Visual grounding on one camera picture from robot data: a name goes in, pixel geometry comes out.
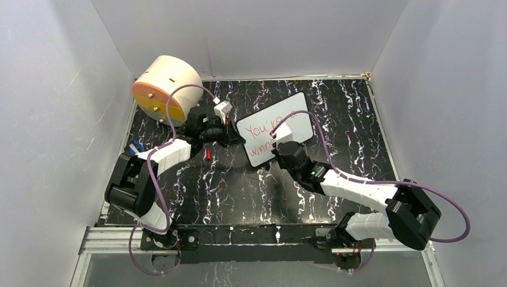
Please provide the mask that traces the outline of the white board black frame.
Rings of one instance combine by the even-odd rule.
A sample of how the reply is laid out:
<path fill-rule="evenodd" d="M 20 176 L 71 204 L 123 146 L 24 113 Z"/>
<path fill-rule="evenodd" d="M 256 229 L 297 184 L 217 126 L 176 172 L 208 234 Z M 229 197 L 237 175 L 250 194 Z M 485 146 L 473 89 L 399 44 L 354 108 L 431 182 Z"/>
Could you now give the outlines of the white board black frame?
<path fill-rule="evenodd" d="M 309 115 L 303 113 L 308 110 L 306 94 L 300 91 L 239 120 L 236 127 L 239 135 L 246 141 L 243 147 L 250 165 L 258 167 L 274 157 L 271 153 L 274 139 L 270 132 L 285 116 L 294 111 L 301 113 L 285 121 L 294 141 L 303 143 L 311 139 L 313 137 L 311 120 Z"/>

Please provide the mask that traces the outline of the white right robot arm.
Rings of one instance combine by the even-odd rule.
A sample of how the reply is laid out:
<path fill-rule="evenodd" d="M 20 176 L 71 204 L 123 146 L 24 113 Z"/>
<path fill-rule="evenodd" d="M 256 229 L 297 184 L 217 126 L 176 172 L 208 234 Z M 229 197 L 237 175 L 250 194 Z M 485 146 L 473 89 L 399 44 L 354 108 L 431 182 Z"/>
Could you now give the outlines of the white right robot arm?
<path fill-rule="evenodd" d="M 365 239 L 396 239 L 420 251 L 441 218 L 436 204 L 410 181 L 373 184 L 369 179 L 341 176 L 330 164 L 312 160 L 294 141 L 275 144 L 273 154 L 280 168 L 306 191 L 373 209 L 369 214 L 346 213 L 327 234 L 315 236 L 313 244 L 319 248 L 351 248 Z"/>

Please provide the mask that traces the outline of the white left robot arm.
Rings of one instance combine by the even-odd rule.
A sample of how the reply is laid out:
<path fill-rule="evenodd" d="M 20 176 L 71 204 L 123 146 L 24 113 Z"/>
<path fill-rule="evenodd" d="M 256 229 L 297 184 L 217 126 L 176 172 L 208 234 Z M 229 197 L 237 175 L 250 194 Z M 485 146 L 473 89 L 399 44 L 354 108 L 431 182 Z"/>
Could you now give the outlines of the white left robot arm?
<path fill-rule="evenodd" d="M 171 249 L 179 234 L 168 214 L 157 182 L 158 176 L 171 167 L 197 155 L 205 143 L 224 148 L 245 144 L 232 122 L 191 108 L 190 117 L 174 129 L 173 139 L 145 152 L 120 154 L 105 190 L 105 201 L 131 215 L 148 236 L 162 248 Z"/>

